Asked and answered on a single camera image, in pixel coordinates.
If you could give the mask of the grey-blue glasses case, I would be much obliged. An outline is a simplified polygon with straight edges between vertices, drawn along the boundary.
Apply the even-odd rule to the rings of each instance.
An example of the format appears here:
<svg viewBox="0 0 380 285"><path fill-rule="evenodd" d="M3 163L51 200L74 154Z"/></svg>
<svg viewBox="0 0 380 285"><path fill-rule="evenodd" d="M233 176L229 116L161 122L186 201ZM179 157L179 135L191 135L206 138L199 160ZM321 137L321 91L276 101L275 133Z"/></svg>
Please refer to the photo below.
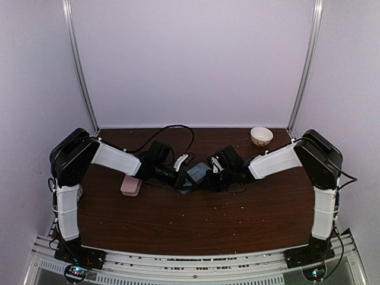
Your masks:
<svg viewBox="0 0 380 285"><path fill-rule="evenodd" d="M208 170L210 170L210 167L201 162L195 165L193 168L189 169L187 171L187 174L197 185L199 185L204 180L204 177L206 176L206 172ZM197 189L194 183L192 183L189 179L185 179L183 186L185 189L178 189L182 195L186 195L193 189Z"/></svg>

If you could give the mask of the pink glasses case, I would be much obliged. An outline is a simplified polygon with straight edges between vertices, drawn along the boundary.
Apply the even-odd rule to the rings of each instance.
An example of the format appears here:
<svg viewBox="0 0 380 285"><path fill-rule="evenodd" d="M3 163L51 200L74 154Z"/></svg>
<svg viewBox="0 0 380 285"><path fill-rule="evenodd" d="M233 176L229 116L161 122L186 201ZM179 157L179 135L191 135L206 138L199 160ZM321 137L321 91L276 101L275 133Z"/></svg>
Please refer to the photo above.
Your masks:
<svg viewBox="0 0 380 285"><path fill-rule="evenodd" d="M127 197L136 197L139 194L142 181L132 176L125 176L121 185L121 193Z"/></svg>

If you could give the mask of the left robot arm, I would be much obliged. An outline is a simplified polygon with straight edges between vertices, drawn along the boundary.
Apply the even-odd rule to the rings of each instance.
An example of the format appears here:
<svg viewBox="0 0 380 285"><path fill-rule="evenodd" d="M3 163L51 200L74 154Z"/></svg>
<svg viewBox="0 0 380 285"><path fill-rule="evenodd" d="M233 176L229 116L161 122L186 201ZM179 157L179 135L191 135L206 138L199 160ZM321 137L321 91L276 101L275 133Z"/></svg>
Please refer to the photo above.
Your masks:
<svg viewBox="0 0 380 285"><path fill-rule="evenodd" d="M53 209L58 219L59 244L63 255L73 264L81 263L86 255L81 246L77 222L77 202L82 180L90 165L96 164L125 175L121 189L138 193L143 181L156 179L179 190L193 190L197 182L181 167L192 160L185 152L172 166L165 164L173 148L150 137L150 148L143 153L121 149L101 138L91 136L78 128L58 144L50 154L52 178L49 186L53 192Z"/></svg>

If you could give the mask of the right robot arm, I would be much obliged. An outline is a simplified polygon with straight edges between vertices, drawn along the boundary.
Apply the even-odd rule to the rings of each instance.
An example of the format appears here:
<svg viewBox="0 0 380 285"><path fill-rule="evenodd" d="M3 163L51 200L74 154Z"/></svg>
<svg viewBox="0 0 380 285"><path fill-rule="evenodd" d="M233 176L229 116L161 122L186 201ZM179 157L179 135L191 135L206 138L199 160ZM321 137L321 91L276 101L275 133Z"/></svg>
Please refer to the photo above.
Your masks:
<svg viewBox="0 0 380 285"><path fill-rule="evenodd" d="M304 256L317 262L327 253L339 211L342 153L314 129L298 139L250 159L228 145L208 159L207 188L221 191L234 184L247 185L287 172L302 172L314 194L313 224Z"/></svg>

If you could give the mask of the white ceramic bowl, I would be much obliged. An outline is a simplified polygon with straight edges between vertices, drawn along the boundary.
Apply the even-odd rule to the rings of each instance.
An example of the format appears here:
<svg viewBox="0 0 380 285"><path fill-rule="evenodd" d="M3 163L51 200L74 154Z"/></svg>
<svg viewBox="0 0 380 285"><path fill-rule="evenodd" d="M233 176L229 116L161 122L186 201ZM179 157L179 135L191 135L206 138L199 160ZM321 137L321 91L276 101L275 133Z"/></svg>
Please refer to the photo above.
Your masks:
<svg viewBox="0 0 380 285"><path fill-rule="evenodd" d="M257 126L250 130L250 137L253 144L265 147L272 141L274 134L268 128Z"/></svg>

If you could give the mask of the aluminium front rail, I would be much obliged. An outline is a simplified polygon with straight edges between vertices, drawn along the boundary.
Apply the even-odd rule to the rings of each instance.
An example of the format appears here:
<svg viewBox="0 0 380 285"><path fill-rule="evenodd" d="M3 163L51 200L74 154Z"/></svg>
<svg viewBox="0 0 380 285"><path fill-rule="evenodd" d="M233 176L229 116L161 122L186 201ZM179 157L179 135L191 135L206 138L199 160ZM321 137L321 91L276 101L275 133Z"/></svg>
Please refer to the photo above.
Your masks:
<svg viewBox="0 0 380 285"><path fill-rule="evenodd" d="M150 255L107 250L101 270L81 284L310 284L306 274L327 268L323 284L368 284L353 237L331 240L334 257L290 268L284 249L228 255Z"/></svg>

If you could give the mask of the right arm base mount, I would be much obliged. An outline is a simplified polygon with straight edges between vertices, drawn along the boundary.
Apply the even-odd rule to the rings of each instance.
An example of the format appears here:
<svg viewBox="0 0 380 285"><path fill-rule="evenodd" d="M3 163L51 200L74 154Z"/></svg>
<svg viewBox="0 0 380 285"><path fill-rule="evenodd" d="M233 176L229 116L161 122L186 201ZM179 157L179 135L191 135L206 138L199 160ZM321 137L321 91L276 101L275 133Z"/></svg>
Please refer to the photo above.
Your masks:
<svg viewBox="0 0 380 285"><path fill-rule="evenodd" d="M325 262L334 257L335 253L331 249L321 252L308 246L284 251L288 269L300 267L304 278L311 282L322 281L327 276Z"/></svg>

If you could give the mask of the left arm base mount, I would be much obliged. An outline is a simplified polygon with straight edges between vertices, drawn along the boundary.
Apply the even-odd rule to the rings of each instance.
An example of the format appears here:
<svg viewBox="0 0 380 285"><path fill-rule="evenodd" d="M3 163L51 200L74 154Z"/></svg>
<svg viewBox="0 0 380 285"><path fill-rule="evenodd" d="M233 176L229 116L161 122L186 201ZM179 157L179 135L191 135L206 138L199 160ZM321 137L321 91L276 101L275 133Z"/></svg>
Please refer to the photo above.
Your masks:
<svg viewBox="0 0 380 285"><path fill-rule="evenodd" d="M54 258L64 261L68 265L64 268L64 277L70 283L80 283L84 281L88 273L93 270L101 270L105 263L106 252L94 249L85 249L79 256L70 253L56 251Z"/></svg>

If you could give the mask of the right aluminium frame post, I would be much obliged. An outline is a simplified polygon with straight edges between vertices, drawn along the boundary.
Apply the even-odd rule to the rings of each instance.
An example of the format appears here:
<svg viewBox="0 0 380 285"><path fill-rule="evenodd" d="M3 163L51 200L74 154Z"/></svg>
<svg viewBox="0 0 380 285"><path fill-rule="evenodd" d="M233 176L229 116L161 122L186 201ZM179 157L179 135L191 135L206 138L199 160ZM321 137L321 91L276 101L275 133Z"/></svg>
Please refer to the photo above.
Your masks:
<svg viewBox="0 0 380 285"><path fill-rule="evenodd" d="M292 138L297 137L296 132L295 132L295 125L296 125L297 117L300 112L300 108L302 106L304 95L306 93L306 88L307 88L309 76L312 69L313 58L314 58L316 48L318 45L322 17L323 17L323 9L324 9L324 1L315 0L313 14L312 14L312 21L311 21L311 29L309 32L308 46L306 49L306 56L305 56L305 60L303 64L301 78L299 81L299 86L297 88L296 100L294 102L289 123L287 125L287 132Z"/></svg>

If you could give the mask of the aluminium frame post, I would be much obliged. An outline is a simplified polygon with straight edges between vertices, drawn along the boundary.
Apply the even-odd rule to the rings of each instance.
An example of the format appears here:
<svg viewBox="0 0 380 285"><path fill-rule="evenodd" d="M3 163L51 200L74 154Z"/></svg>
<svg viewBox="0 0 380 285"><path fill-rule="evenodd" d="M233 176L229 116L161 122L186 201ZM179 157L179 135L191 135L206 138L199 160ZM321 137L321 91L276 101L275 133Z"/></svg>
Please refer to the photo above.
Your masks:
<svg viewBox="0 0 380 285"><path fill-rule="evenodd" d="M74 70L77 76L78 85L80 88L81 97L84 101L85 110L91 123L91 127L94 133L100 131L99 124L95 116L94 108L91 102L90 95L88 93L87 83L84 76L83 65L81 63L80 51L78 47L74 18L72 14L72 5L70 0L62 0L62 9L64 14L64 20L66 29L68 32L69 43L71 46L72 57L74 60Z"/></svg>
<svg viewBox="0 0 380 285"><path fill-rule="evenodd" d="M287 125L287 132L292 138L297 137L296 132L295 132L295 125L296 125L297 117L300 112L300 108L302 106L304 95L306 93L306 88L307 88L309 76L312 69L313 58L314 58L316 48L318 45L322 17L323 17L323 9L324 9L324 1L315 0L313 14L312 14L312 21L311 21L311 29L309 32L308 46L306 49L306 56L305 56L305 60L303 64L301 78L299 81L299 86L297 88L296 100L294 102L289 123Z"/></svg>

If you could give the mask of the left aluminium frame post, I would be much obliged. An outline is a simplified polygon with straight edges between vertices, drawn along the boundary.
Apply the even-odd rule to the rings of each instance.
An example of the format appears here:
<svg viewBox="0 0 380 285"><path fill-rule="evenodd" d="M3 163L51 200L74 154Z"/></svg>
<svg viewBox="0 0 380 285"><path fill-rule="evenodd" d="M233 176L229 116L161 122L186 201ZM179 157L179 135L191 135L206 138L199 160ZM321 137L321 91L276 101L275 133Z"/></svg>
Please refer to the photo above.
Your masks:
<svg viewBox="0 0 380 285"><path fill-rule="evenodd" d="M69 43L71 46L72 57L74 60L74 70L77 76L78 85L80 88L81 97L84 101L85 110L91 123L91 127L94 133L100 131L99 124L95 116L94 108L91 102L90 95L88 93L87 83L84 76L83 65L81 63L80 51L78 47L74 18L72 14L72 5L70 0L62 0L62 9L64 14L64 20L66 29L68 32Z"/></svg>

